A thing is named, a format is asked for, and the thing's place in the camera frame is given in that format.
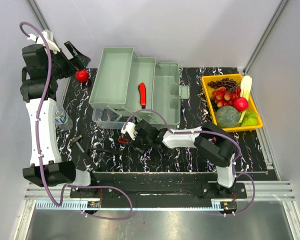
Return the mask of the translucent green tool box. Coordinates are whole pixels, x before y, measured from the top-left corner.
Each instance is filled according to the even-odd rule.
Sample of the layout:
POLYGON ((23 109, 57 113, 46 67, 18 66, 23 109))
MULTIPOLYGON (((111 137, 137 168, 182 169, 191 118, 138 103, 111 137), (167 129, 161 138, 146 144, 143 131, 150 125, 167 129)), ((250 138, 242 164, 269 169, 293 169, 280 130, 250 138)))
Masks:
POLYGON ((132 117, 157 129, 181 122, 181 100, 190 97, 176 62, 139 56, 132 47, 105 47, 88 103, 92 121, 101 129, 121 129, 132 117), (146 87, 146 108, 140 105, 138 85, 146 87))

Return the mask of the black handled tool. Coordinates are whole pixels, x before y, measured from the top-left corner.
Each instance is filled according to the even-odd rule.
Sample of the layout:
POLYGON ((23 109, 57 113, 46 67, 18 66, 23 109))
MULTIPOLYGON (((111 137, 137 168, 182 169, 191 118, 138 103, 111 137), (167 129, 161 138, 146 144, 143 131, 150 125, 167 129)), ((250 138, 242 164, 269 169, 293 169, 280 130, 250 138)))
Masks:
POLYGON ((122 155, 122 153, 120 151, 116 151, 116 150, 108 150, 108 149, 95 148, 95 147, 89 147, 88 149, 90 151, 103 152, 103 153, 108 153, 111 155, 122 155))

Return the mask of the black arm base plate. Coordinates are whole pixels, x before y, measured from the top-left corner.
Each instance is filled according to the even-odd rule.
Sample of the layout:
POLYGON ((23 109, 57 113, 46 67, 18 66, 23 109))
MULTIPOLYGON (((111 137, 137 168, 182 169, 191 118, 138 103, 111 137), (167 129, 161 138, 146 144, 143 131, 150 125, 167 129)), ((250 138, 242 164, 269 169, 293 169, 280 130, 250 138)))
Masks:
POLYGON ((213 206, 213 200, 231 202, 248 198, 243 183, 236 183, 233 186, 234 193, 220 195, 216 179, 198 176, 99 178, 96 185, 106 188, 103 190, 72 189, 70 197, 90 200, 101 198, 103 208, 128 208, 130 204, 123 195, 127 194, 136 209, 208 208, 213 206))

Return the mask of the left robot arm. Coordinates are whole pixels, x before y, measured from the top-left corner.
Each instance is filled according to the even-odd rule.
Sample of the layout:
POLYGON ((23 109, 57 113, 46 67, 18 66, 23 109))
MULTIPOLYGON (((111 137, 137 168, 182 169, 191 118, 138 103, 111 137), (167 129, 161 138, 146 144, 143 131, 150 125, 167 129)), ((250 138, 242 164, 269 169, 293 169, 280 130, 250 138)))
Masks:
POLYGON ((62 161, 57 144, 55 110, 57 107, 57 81, 84 70, 90 58, 82 54, 70 42, 64 43, 71 53, 68 59, 59 51, 51 51, 51 76, 48 76, 48 54, 44 44, 31 44, 22 49, 25 67, 21 71, 20 93, 30 119, 31 158, 30 166, 23 168, 23 177, 43 187, 61 184, 81 186, 81 192, 88 198, 97 195, 99 186, 91 181, 91 174, 78 170, 73 161, 62 161))

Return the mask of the red utility knife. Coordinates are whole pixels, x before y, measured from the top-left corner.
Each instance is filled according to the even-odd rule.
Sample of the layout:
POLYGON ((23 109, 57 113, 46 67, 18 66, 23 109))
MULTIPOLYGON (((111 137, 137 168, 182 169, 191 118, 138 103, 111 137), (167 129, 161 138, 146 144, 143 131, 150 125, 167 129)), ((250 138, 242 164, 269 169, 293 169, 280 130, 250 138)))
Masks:
POLYGON ((138 92, 139 92, 139 103, 142 109, 146 108, 147 105, 147 91, 146 91, 146 85, 144 82, 141 82, 138 85, 138 92))
POLYGON ((127 145, 127 144, 129 143, 129 139, 124 138, 124 137, 119 137, 119 138, 118 138, 118 142, 119 142, 120 144, 127 145))

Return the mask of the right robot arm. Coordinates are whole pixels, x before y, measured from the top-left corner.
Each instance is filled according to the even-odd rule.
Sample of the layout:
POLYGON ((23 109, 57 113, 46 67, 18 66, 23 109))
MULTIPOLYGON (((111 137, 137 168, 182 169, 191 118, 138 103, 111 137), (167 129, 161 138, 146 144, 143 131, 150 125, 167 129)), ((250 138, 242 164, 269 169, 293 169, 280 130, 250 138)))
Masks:
POLYGON ((236 191, 236 177, 232 167, 236 146, 233 139, 224 130, 205 122, 203 126, 192 129, 158 130, 145 120, 137 124, 129 122, 126 126, 129 144, 140 152, 148 148, 175 149, 192 148, 216 167, 218 194, 229 198, 236 191))

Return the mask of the small hammer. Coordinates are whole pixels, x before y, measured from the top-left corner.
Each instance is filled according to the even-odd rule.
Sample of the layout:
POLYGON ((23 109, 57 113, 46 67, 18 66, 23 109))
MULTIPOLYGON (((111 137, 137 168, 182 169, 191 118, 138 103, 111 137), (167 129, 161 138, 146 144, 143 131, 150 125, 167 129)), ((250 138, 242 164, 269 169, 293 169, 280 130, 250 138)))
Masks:
POLYGON ((82 153, 84 153, 85 150, 84 150, 84 148, 83 148, 83 147, 81 146, 81 144, 80 144, 80 140, 81 140, 82 138, 83 138, 83 136, 82 136, 81 134, 78 135, 78 136, 75 136, 75 137, 70 141, 70 146, 76 144, 77 147, 79 148, 79 150, 80 150, 82 153))

